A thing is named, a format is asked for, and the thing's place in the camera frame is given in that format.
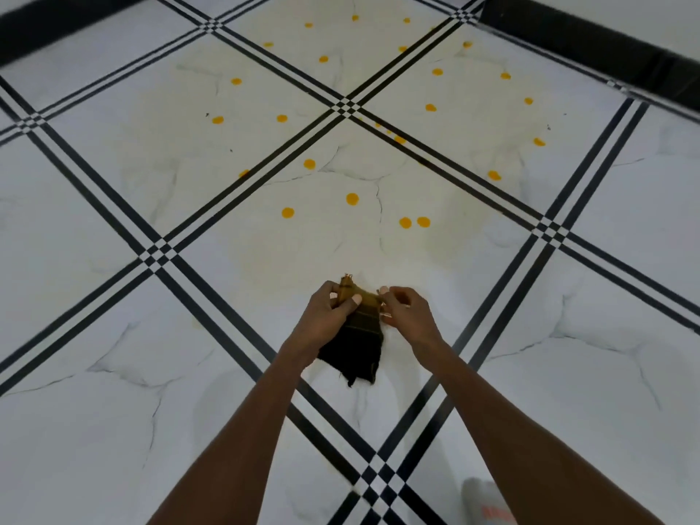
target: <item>white wall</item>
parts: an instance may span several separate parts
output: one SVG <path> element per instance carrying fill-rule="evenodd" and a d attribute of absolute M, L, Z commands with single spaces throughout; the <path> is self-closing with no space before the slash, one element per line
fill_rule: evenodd
<path fill-rule="evenodd" d="M 535 0 L 700 61 L 700 0 Z"/>
<path fill-rule="evenodd" d="M 4 12 L 11 11 L 26 5 L 33 0 L 0 0 L 0 15 Z"/>

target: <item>person's right hand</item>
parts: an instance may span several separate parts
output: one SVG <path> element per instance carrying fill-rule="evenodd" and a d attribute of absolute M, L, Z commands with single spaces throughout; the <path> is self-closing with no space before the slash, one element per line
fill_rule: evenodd
<path fill-rule="evenodd" d="M 410 287 L 386 287 L 379 290 L 384 303 L 381 319 L 394 326 L 413 348 L 421 365 L 435 373 L 436 365 L 445 356 L 453 355 L 450 345 L 442 340 L 428 301 Z"/>

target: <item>forearm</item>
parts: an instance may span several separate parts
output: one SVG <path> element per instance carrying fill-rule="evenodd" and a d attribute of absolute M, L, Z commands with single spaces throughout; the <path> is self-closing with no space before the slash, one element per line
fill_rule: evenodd
<path fill-rule="evenodd" d="M 272 456 L 302 368 L 280 351 L 150 525 L 257 522 Z"/>
<path fill-rule="evenodd" d="M 519 525 L 661 523 L 451 350 L 440 353 L 435 375 Z"/>

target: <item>hand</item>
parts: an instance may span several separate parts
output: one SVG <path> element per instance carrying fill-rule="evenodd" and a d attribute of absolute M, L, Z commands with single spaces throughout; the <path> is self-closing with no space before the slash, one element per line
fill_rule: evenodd
<path fill-rule="evenodd" d="M 450 357 L 454 352 L 442 340 L 428 301 L 410 287 L 384 285 L 380 297 L 385 311 L 390 313 L 382 313 L 381 320 L 403 335 L 421 366 L 434 374 L 443 356 Z"/>
<path fill-rule="evenodd" d="M 279 349 L 279 355 L 291 356 L 301 370 L 316 359 L 321 347 L 335 337 L 346 317 L 362 302 L 362 295 L 357 294 L 338 306 L 337 298 L 330 298 L 330 293 L 338 291 L 337 283 L 327 281 L 312 294 L 292 334 Z"/>

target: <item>person's right arm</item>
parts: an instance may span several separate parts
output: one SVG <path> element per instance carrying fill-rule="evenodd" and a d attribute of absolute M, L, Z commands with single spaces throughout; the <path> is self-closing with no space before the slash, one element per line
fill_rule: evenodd
<path fill-rule="evenodd" d="M 389 313 L 382 320 L 439 380 L 519 525 L 661 524 L 460 359 L 416 291 L 383 287 L 380 295 Z"/>

